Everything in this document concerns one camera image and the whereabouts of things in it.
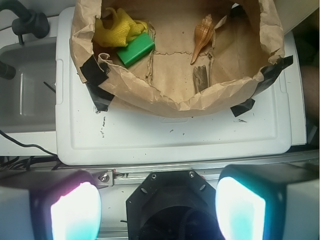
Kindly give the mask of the glowing white gripper right finger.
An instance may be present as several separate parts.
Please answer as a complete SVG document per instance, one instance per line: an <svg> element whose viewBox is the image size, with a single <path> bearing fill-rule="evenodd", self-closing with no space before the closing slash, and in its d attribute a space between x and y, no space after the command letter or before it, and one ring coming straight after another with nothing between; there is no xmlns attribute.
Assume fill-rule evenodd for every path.
<svg viewBox="0 0 320 240"><path fill-rule="evenodd" d="M227 240L318 240L320 168L311 163L230 164L215 209Z"/></svg>

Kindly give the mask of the glowing white gripper left finger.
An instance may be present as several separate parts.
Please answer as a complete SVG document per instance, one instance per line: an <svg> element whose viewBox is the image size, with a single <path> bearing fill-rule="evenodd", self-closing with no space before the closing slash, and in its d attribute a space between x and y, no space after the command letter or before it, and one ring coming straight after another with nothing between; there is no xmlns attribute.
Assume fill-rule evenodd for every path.
<svg viewBox="0 0 320 240"><path fill-rule="evenodd" d="M95 240L102 200L85 170L2 170L2 240Z"/></svg>

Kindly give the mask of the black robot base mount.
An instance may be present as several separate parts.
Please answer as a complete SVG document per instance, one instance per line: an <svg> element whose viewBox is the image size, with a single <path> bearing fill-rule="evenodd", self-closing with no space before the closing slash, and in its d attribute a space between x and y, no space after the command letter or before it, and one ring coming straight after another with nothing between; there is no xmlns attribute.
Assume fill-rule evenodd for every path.
<svg viewBox="0 0 320 240"><path fill-rule="evenodd" d="M216 190L197 173L151 174L126 200L130 240L222 240Z"/></svg>

